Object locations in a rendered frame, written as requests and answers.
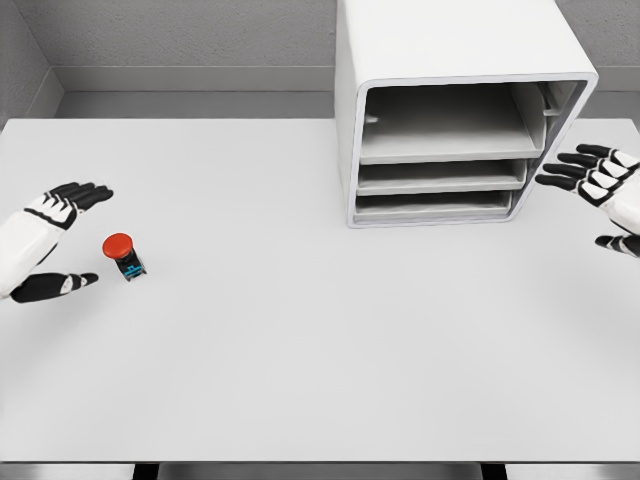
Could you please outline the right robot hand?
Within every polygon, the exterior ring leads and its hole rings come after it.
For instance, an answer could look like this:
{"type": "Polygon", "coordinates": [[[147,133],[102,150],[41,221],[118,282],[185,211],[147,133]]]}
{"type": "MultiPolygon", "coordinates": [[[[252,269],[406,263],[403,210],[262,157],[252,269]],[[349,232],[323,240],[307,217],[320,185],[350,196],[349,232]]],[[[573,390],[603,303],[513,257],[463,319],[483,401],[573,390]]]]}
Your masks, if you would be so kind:
{"type": "Polygon", "coordinates": [[[619,149],[579,144],[535,176],[540,185],[575,194],[625,231],[595,239],[601,248],[640,259],[640,159],[619,149]]]}

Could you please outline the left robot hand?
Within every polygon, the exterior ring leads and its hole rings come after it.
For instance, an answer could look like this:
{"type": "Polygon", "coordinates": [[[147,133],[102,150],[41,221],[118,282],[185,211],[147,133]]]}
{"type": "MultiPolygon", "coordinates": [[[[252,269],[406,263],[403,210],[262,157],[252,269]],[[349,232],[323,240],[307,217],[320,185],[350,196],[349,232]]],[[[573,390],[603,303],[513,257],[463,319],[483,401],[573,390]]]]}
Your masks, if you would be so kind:
{"type": "Polygon", "coordinates": [[[78,217],[111,199],[105,185],[71,182],[50,189],[0,225],[0,299],[25,304],[50,300],[92,285],[95,273],[33,270],[57,247],[78,217]]]}

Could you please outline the white storage cabinet shell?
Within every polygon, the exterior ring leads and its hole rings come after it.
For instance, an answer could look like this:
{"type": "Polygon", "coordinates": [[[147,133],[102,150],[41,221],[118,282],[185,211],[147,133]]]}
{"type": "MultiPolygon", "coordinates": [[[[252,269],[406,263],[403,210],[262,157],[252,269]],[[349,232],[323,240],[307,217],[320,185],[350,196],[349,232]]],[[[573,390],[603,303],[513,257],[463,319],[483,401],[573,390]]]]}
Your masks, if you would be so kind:
{"type": "Polygon", "coordinates": [[[347,223],[514,218],[597,82],[555,0],[338,0],[347,223]]]}

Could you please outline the red button load switch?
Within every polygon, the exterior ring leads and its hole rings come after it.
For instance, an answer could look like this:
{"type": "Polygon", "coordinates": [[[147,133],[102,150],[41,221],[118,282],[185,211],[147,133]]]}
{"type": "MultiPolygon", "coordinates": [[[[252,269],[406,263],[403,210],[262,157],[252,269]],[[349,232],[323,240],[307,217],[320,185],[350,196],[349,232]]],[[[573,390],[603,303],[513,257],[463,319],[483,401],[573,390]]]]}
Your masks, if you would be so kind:
{"type": "Polygon", "coordinates": [[[115,261],[122,276],[131,281],[146,273],[143,262],[137,255],[132,238],[126,233],[114,233],[102,244],[103,254],[115,261]]]}

